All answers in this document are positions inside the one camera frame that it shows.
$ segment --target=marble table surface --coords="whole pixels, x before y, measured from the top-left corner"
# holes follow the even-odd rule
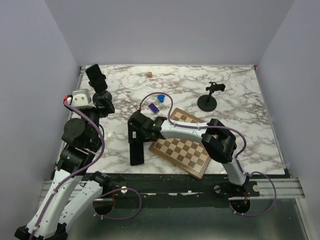
[[[112,94],[115,114],[100,119],[105,130],[105,150],[102,158],[88,169],[88,173],[139,173],[139,174],[187,174],[168,161],[151,153],[151,143],[144,144],[144,165],[131,166],[128,144],[127,120],[138,109],[141,99],[152,92],[165,92],[173,98],[174,108],[180,108],[208,122],[219,119],[225,126],[237,129],[247,140],[246,150],[238,157],[247,172],[284,174],[281,160],[265,103],[252,66],[176,66],[176,65],[101,65],[106,75],[108,91]],[[226,85],[224,92],[215,92],[217,108],[212,112],[201,111],[197,100],[206,94],[209,82]],[[84,75],[80,89],[94,90]],[[148,105],[159,109],[153,114]],[[154,119],[167,116],[170,100],[164,103],[157,96],[150,97],[143,105],[142,113]],[[237,137],[238,150],[243,146]],[[211,160],[206,174],[225,174],[218,162]]]

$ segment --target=blue object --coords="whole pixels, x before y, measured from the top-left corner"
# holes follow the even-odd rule
[[[153,103],[151,103],[148,107],[154,114],[157,114],[159,112],[159,109]]]
[[[163,94],[158,95],[158,100],[160,101],[160,103],[163,103],[165,100],[165,95]]]

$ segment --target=checkered pattern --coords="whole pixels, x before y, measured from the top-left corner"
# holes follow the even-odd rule
[[[173,111],[171,119],[186,123],[204,122],[179,108]],[[184,139],[159,139],[152,143],[149,150],[198,179],[202,178],[211,161],[201,143]]]

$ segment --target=gray wall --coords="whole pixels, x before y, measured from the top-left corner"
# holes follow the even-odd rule
[[[80,64],[258,64],[293,0],[46,0]]]
[[[13,240],[53,169],[79,69],[43,0],[0,5],[0,239]]]
[[[296,0],[257,68],[285,161],[320,235],[320,1]]]

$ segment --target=purple cable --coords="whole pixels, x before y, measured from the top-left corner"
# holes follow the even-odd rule
[[[138,197],[139,197],[139,207],[138,207],[137,211],[136,211],[134,214],[132,214],[131,216],[127,216],[127,217],[111,217],[111,216],[99,215],[99,214],[96,212],[95,207],[93,207],[94,216],[99,216],[99,217],[104,218],[104,219],[118,220],[118,221],[121,221],[121,220],[129,220],[129,219],[132,219],[133,217],[135,217],[135,216],[140,212],[141,207],[142,207],[142,199],[141,199],[141,196],[140,196],[140,194],[138,193],[137,190],[135,190],[135,189],[133,189],[133,188],[118,188],[118,189],[109,191],[109,192],[107,192],[107,193],[105,193],[105,194],[102,194],[102,195],[100,196],[100,198],[105,197],[105,196],[107,196],[107,195],[109,195],[109,194],[112,194],[112,193],[115,193],[115,192],[119,192],[119,191],[121,191],[121,190],[133,191],[133,192],[135,192],[135,193],[138,195]]]
[[[146,98],[148,98],[149,96],[158,95],[158,94],[166,95],[166,96],[170,99],[170,101],[171,101],[171,106],[170,106],[170,108],[169,108],[168,117],[167,117],[170,124],[172,124],[172,125],[174,125],[174,126],[177,126],[177,127],[181,127],[181,128],[198,129],[198,127],[196,127],[196,126],[187,126],[187,125],[183,125],[183,124],[175,124],[175,123],[170,119],[171,111],[172,111],[172,108],[173,108],[173,106],[174,106],[174,100],[172,99],[172,97],[171,97],[169,94],[167,94],[167,93],[165,93],[165,92],[153,92],[153,93],[148,94],[147,96],[145,96],[145,97],[141,100],[140,105],[139,105],[139,109],[142,108],[142,103],[146,100]],[[240,164],[240,162],[238,161],[238,156],[239,156],[239,155],[246,149],[246,147],[247,147],[247,140],[246,140],[245,136],[244,136],[241,132],[239,132],[238,130],[236,130],[236,129],[234,129],[234,128],[231,128],[231,127],[227,127],[227,126],[201,126],[201,127],[199,127],[199,128],[200,128],[200,129],[226,129],[226,130],[233,131],[233,132],[237,133],[237,134],[242,138],[242,140],[243,140],[243,147],[242,147],[242,148],[240,149],[240,151],[234,156],[234,159],[235,159],[237,165],[239,166],[240,171],[241,171],[242,173],[245,173],[245,175],[247,175],[249,178],[251,178],[253,174],[260,174],[260,175],[266,177],[266,178],[270,181],[270,183],[271,183],[271,185],[272,185],[272,187],[273,187],[273,190],[274,190],[274,200],[273,200],[273,203],[271,204],[271,206],[270,206],[267,210],[265,210],[265,211],[263,211],[263,212],[261,212],[261,213],[257,213],[257,214],[242,214],[242,213],[236,212],[236,211],[234,210],[234,208],[233,208],[233,207],[231,206],[231,204],[230,204],[231,210],[232,210],[235,214],[240,215],[240,216],[244,216],[244,217],[257,217],[257,216],[260,216],[260,215],[262,215],[262,214],[265,214],[265,213],[269,212],[269,211],[274,207],[274,205],[276,204],[276,201],[277,201],[277,190],[276,190],[276,187],[275,187],[274,183],[272,182],[271,178],[268,177],[266,174],[264,174],[264,173],[262,173],[262,172],[259,172],[259,171],[253,171],[251,174],[249,174],[249,173],[245,172],[245,171],[243,170],[243,168],[241,167],[241,164]]]
[[[276,186],[275,184],[273,183],[273,181],[271,180],[270,177],[268,177],[266,174],[262,173],[262,172],[259,172],[259,171],[253,171],[249,176],[252,177],[253,174],[260,174],[262,176],[264,176],[266,179],[268,179],[273,187],[273,191],[274,191],[274,199],[273,199],[273,202],[272,204],[270,205],[270,207],[268,207],[267,210],[264,210],[263,212],[260,212],[260,213],[257,213],[257,214],[244,214],[244,213],[240,213],[240,212],[237,212],[231,205],[231,203],[229,203],[229,207],[231,208],[232,212],[234,214],[237,214],[239,216],[242,216],[242,217],[249,217],[249,218],[252,218],[252,217],[258,217],[258,216],[261,216],[263,214],[266,214],[267,212],[269,212],[276,204],[276,201],[277,201],[277,190],[276,190]]]
[[[95,160],[93,160],[90,164],[88,164],[87,166],[84,166],[83,168],[80,168],[79,170],[75,171],[74,173],[70,174],[69,176],[67,176],[65,179],[63,179],[56,187],[55,189],[53,189],[53,191],[55,193],[58,192],[59,188],[70,178],[73,178],[75,175],[81,173],[83,170],[88,169],[89,167],[91,167],[93,164],[95,164],[102,156],[102,154],[105,151],[105,140],[104,140],[104,136],[101,133],[99,127],[89,118],[87,117],[84,113],[82,113],[80,110],[76,109],[75,107],[71,106],[69,103],[67,103],[67,101],[64,102],[64,105],[70,109],[71,111],[75,112],[76,114],[78,114],[79,116],[81,116],[82,118],[84,118],[98,133],[100,139],[101,139],[101,152],[99,153],[99,155],[96,157]],[[52,193],[50,195],[50,197],[48,198],[48,201],[45,203],[38,220],[35,223],[35,227],[37,228],[39,226],[39,223],[41,222],[41,219],[43,218],[50,202],[52,201],[53,197],[55,196],[55,193]],[[33,230],[30,234],[29,240],[32,240],[34,235],[35,235],[36,230]]]

